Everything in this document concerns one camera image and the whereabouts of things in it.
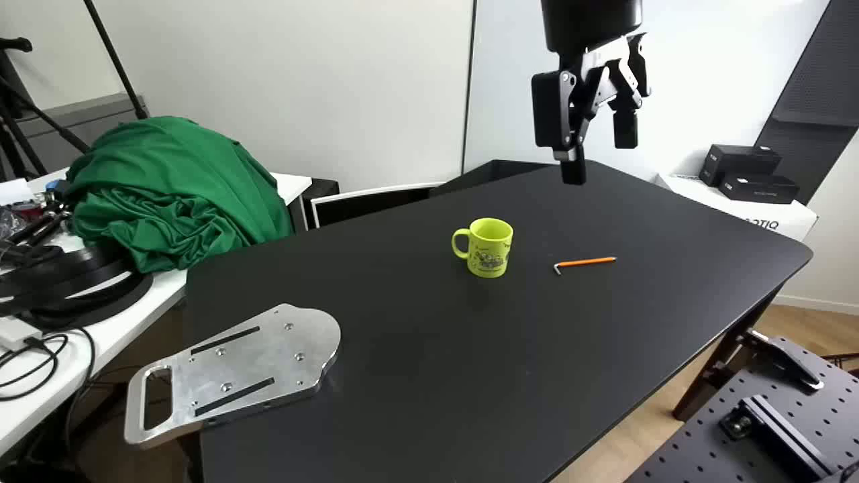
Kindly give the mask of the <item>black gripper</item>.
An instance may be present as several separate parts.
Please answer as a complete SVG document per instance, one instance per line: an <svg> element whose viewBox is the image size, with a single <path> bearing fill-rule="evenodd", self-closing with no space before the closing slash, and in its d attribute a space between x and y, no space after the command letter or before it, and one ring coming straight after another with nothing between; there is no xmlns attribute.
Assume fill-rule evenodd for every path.
<svg viewBox="0 0 859 483"><path fill-rule="evenodd" d="M546 45L568 57L637 30L642 24L642 0L541 0ZM627 37L628 56L609 62L609 79L617 94L609 102L617 149L638 146L638 109L651 95L645 34ZM555 70L532 77L535 144L549 148L560 162L562 182L580 186L587 181L584 140L602 102L607 67L584 74Z"/></svg>

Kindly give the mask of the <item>yellow-green mug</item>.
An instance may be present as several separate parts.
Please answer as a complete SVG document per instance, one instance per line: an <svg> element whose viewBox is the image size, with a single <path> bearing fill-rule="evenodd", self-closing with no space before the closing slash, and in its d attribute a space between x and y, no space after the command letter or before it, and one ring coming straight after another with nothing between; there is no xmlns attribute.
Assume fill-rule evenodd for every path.
<svg viewBox="0 0 859 483"><path fill-rule="evenodd" d="M451 237L454 255L466 262L470 273L479 278L500 278L507 271L513 241L513 227L498 218L478 218L468 228L456 230Z"/></svg>

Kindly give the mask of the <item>flat black box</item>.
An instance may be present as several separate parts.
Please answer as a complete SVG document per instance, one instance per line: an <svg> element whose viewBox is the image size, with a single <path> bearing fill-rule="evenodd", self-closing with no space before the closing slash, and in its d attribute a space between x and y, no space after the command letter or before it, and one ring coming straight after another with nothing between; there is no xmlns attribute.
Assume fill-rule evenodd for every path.
<svg viewBox="0 0 859 483"><path fill-rule="evenodd" d="M727 173L718 189L731 201L777 205L791 204L799 193L797 183L775 174Z"/></svg>

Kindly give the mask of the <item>white cardboard box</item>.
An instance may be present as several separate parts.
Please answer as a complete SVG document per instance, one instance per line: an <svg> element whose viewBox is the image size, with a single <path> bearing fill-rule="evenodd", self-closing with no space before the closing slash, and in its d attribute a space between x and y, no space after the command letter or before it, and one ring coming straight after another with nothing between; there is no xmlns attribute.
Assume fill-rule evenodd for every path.
<svg viewBox="0 0 859 483"><path fill-rule="evenodd" d="M657 174L656 184L676 195L692 199L715 210L742 218L775 233L803 242L819 216L806 205L793 201L790 205L731 201L717 187L710 187L696 176Z"/></svg>

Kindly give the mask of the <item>white framed chair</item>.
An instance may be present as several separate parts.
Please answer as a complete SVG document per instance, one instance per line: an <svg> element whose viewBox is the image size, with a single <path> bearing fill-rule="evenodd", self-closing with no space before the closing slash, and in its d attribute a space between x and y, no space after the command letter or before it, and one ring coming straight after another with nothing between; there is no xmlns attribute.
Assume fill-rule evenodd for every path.
<svg viewBox="0 0 859 483"><path fill-rule="evenodd" d="M307 228L319 229L330 224L367 216L375 212L424 201L441 182L396 184L396 186L363 189L309 200L305 208Z"/></svg>

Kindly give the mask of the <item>grey metal clamp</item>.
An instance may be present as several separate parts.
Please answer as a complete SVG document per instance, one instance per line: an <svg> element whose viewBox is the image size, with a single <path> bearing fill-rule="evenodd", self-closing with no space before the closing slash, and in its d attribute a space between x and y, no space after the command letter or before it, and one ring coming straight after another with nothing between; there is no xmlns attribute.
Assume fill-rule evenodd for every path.
<svg viewBox="0 0 859 483"><path fill-rule="evenodd" d="M763 354L765 358L769 358L771 364L779 367L791 381L798 382L812 391L825 388L825 382L819 376L773 337L750 328L737 336L736 342L751 349L754 354Z"/></svg>

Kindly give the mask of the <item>black perforated board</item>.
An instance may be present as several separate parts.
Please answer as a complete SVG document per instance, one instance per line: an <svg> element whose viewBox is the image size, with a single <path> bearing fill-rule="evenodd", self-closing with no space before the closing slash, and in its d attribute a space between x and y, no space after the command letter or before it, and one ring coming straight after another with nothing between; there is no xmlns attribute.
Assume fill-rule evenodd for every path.
<svg viewBox="0 0 859 483"><path fill-rule="evenodd" d="M773 339L825 388L791 381L769 358L744 347L739 366L718 371L714 394L625 483L792 483L751 440L734 442L719 426L741 398L756 394L838 466L838 483L859 483L859 369L846 371L784 337Z"/></svg>

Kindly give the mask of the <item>silver metal plate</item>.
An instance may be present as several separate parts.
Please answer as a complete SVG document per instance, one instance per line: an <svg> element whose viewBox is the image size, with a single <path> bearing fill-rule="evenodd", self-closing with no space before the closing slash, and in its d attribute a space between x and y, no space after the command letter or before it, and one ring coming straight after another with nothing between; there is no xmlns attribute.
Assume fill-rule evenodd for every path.
<svg viewBox="0 0 859 483"><path fill-rule="evenodd" d="M328 313L283 303L144 365L127 386L125 442L150 449L313 396L334 366L341 338ZM162 372L170 378L169 414L146 428L147 381Z"/></svg>

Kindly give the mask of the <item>green cloth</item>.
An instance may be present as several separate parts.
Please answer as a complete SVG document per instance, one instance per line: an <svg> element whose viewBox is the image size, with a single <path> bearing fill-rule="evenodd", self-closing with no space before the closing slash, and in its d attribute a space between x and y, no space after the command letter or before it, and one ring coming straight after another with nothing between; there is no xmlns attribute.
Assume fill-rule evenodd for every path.
<svg viewBox="0 0 859 483"><path fill-rule="evenodd" d="M120 246L141 273L187 270L295 232L276 178L239 141L190 119L121 123L66 178L73 233Z"/></svg>

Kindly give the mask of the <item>grey cabinet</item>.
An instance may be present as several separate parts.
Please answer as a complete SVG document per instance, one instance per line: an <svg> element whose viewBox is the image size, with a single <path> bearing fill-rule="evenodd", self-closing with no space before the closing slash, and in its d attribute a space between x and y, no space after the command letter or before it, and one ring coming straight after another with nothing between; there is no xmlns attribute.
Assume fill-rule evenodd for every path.
<svg viewBox="0 0 859 483"><path fill-rule="evenodd" d="M137 119L131 100L122 93L47 108L45 113L88 146L120 123ZM17 125L48 173L70 167L81 155L34 113L25 112Z"/></svg>

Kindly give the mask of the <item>black tripod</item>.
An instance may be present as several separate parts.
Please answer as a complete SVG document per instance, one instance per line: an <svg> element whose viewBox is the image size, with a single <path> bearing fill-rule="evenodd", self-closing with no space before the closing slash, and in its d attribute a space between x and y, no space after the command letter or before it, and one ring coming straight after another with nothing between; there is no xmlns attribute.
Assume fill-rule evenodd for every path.
<svg viewBox="0 0 859 483"><path fill-rule="evenodd" d="M27 95L19 92L13 86L13 83L10 82L13 77L13 68L6 51L31 52L33 45L29 39L24 37L0 38L0 151L16 177L31 180L46 176L48 171L40 157L35 153L30 141L19 128L17 120L21 118L23 108L30 110L31 113L42 119L80 153L88 153L90 147L69 129L56 123L54 119L36 107Z"/></svg>

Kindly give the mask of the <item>white side table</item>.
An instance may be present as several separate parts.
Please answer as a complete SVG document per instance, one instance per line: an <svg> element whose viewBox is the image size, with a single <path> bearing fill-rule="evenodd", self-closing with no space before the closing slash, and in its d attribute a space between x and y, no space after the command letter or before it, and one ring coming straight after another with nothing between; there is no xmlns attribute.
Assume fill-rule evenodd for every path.
<svg viewBox="0 0 859 483"><path fill-rule="evenodd" d="M184 299L185 281L185 271L157 273L150 290L135 305L88 327L96 348L94 369L103 369ZM88 339L82 333L73 331L68 333L68 342L58 355L55 373L51 373L52 362L47 356L35 351L22 354L0 368L0 382L8 382L38 364L45 363L44 367L27 378L8 388L0 388L0 396L7 396L19 394L43 382L41 387L24 397L0 401L0 457L77 391L83 382L90 355Z"/></svg>

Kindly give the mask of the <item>white power adapter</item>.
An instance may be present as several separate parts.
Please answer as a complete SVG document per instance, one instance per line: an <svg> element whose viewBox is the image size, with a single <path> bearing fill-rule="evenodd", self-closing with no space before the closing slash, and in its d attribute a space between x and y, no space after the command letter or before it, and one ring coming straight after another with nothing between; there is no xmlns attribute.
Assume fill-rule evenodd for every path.
<svg viewBox="0 0 859 483"><path fill-rule="evenodd" d="M30 342L40 341L43 333L27 322L13 316L0 316L0 348L9 351L28 347Z"/></svg>

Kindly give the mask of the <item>black perforated wall panel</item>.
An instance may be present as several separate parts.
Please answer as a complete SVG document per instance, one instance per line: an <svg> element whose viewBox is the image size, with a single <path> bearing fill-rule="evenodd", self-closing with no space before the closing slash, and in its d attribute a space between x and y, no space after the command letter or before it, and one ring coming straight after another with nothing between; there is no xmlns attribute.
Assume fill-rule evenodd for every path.
<svg viewBox="0 0 859 483"><path fill-rule="evenodd" d="M806 205L859 132L859 0L829 0L771 114L759 146Z"/></svg>

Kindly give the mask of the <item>black metal bracket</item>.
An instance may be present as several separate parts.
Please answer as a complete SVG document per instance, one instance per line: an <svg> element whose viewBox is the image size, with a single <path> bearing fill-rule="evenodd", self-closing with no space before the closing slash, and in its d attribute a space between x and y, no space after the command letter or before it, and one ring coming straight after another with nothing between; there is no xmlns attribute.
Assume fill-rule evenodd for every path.
<svg viewBox="0 0 859 483"><path fill-rule="evenodd" d="M840 482L842 471L811 443L763 394L741 398L719 420L734 442L749 439L792 483Z"/></svg>

